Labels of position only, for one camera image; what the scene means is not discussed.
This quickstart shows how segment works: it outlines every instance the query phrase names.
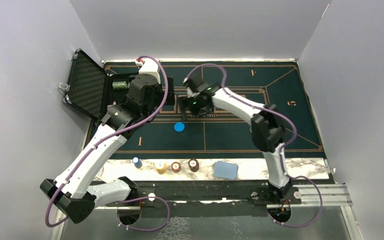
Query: blue poker chip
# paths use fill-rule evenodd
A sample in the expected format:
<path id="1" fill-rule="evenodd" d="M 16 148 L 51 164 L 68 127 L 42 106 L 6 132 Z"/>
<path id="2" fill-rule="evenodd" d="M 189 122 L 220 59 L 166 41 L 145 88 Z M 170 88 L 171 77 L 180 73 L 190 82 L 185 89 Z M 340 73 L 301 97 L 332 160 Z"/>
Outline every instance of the blue poker chip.
<path id="1" fill-rule="evenodd" d="M 185 125 L 183 124 L 183 122 L 176 122 L 176 124 L 174 125 L 174 130 L 176 130 L 176 132 L 182 132 L 183 130 L 185 130 Z"/>
<path id="2" fill-rule="evenodd" d="M 140 169 L 142 167 L 142 161 L 139 159 L 139 157 L 134 157 L 131 161 L 136 168 Z"/>

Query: white marble strip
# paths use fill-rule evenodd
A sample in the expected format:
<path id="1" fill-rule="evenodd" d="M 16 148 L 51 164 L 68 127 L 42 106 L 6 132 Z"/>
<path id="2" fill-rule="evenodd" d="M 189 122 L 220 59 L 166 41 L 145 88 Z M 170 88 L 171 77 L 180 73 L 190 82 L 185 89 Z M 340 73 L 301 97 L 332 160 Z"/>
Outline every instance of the white marble strip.
<path id="1" fill-rule="evenodd" d="M 200 159 L 199 170 L 192 172 L 188 167 L 189 159 L 142 159 L 142 167 L 137 169 L 131 159 L 108 160 L 96 178 L 104 182 L 112 182 L 119 177 L 128 177 L 132 181 L 193 181 L 193 180 L 223 180 L 214 177 L 214 164 L 217 161 L 238 164 L 238 180 L 268 180 L 269 171 L 263 158 L 211 158 Z M 164 161 L 167 165 L 164 174 L 157 173 L 155 163 Z M 179 162 L 180 172 L 173 172 L 171 164 Z M 288 173 L 295 176 L 305 176 L 310 179 L 328 179 L 328 166 L 323 158 L 287 158 Z"/>

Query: gray floor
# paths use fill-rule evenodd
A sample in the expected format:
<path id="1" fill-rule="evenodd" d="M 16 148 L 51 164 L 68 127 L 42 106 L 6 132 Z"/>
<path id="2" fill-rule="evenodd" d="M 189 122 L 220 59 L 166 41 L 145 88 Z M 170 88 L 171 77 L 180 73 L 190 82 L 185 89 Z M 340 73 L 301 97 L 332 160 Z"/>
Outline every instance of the gray floor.
<path id="1" fill-rule="evenodd" d="M 288 223 L 305 223 L 317 212 L 316 207 L 292 209 Z M 153 228 L 163 219 L 140 219 L 135 227 Z M 83 222 L 67 221 L 62 240 L 349 240 L 340 207 L 324 207 L 320 219 L 303 228 L 276 225 L 268 217 L 200 217 L 172 218 L 169 224 L 155 232 L 140 232 L 118 227 L 114 209 L 95 209 Z"/>

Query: gray wall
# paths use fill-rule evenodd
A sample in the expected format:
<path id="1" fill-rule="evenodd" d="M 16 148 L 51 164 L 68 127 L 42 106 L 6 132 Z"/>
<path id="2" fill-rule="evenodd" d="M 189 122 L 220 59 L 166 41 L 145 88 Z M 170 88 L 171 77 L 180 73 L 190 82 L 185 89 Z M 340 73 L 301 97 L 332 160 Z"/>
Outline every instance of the gray wall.
<path id="1" fill-rule="evenodd" d="M 363 237 L 384 239 L 384 1 L 334 0 L 298 64 Z"/>
<path id="2" fill-rule="evenodd" d="M 330 0 L 70 0 L 104 60 L 299 58 Z"/>
<path id="3" fill-rule="evenodd" d="M 50 237 L 39 185 L 73 161 L 89 123 L 57 91 L 76 48 L 99 60 L 68 0 L 0 0 L 0 240 Z"/>

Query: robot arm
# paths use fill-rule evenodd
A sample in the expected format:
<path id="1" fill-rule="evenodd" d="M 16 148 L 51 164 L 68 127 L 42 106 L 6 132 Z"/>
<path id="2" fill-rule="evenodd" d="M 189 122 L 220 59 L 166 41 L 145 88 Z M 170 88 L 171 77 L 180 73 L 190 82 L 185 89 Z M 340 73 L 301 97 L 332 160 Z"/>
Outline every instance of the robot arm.
<path id="1" fill-rule="evenodd" d="M 292 187 L 292 181 L 284 174 L 281 165 L 285 165 L 281 162 L 285 159 L 285 153 L 281 150 L 285 128 L 277 116 L 252 106 L 276 112 L 277 107 L 273 104 L 253 102 L 235 94 L 227 87 L 221 89 L 218 83 L 209 85 L 200 79 L 186 78 L 183 84 L 187 87 L 187 96 L 179 99 L 182 120 L 187 119 L 186 108 L 193 116 L 203 116 L 213 112 L 214 108 L 219 108 L 248 123 L 252 141 L 261 150 L 267 163 L 270 195 L 275 202 L 282 199 Z"/>
<path id="2" fill-rule="evenodd" d="M 57 194 L 53 203 L 74 223 L 83 221 L 94 208 L 125 200 L 135 188 L 135 184 L 126 177 L 111 183 L 95 186 L 90 184 L 111 155 L 139 128 L 114 135 L 102 144 L 97 143 L 117 131 L 143 121 L 155 111 L 163 99 L 158 65 L 153 60 L 141 60 L 136 64 L 141 68 L 139 74 L 131 81 L 128 94 L 108 109 L 93 139 L 55 180 L 45 179 L 40 185 L 40 189 L 50 199 Z"/>

